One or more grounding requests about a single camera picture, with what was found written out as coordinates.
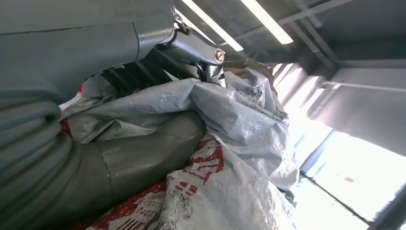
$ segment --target printed plastic bag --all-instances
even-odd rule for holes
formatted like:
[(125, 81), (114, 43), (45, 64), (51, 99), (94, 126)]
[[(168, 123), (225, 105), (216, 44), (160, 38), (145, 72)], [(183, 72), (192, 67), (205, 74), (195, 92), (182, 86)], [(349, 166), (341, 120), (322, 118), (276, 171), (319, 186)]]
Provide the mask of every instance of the printed plastic bag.
[(185, 110), (207, 126), (188, 167), (89, 229), (294, 229), (293, 206), (278, 190), (295, 188), (299, 174), (287, 114), (260, 73), (225, 78), (227, 88), (177, 80), (115, 100), (84, 98), (63, 112), (82, 143), (146, 135)]

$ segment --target ceiling beam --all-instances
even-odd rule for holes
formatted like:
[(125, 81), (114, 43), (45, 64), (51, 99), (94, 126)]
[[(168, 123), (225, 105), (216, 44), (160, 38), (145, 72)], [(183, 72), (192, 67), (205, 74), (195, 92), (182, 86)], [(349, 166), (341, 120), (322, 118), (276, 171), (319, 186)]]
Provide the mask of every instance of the ceiling beam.
[[(312, 7), (310, 9), (306, 10), (306, 11), (302, 11), (302, 12), (299, 12), (299, 13), (294, 14), (292, 16), (289, 16), (287, 18), (281, 19), (281, 20), (278, 21), (278, 24), (283, 25), (283, 24), (287, 24), (287, 23), (290, 23), (290, 22), (294, 22), (294, 21), (299, 20), (301, 18), (308, 17), (308, 16), (311, 16), (311, 15), (313, 15), (315, 13), (320, 13), (320, 12), (329, 10), (331, 8), (334, 8), (336, 6), (345, 4), (345, 3), (350, 2), (350, 1), (353, 1), (353, 0), (330, 0), (328, 2), (325, 2), (325, 3), (322, 3), (322, 4), (317, 5), (315, 7)], [(243, 34), (235, 36), (233, 38), (235, 40), (239, 40), (239, 39), (246, 38), (246, 37), (249, 37), (251, 35), (260, 33), (260, 32), (267, 31), (267, 30), (268, 29), (265, 26), (260, 26), (260, 27), (257, 27), (255, 29), (251, 30), (251, 31), (247, 31), (247, 32), (245, 32)], [(228, 44), (227, 42), (222, 42), (222, 43), (220, 43), (218, 45), (219, 46), (225, 46), (227, 44)]]

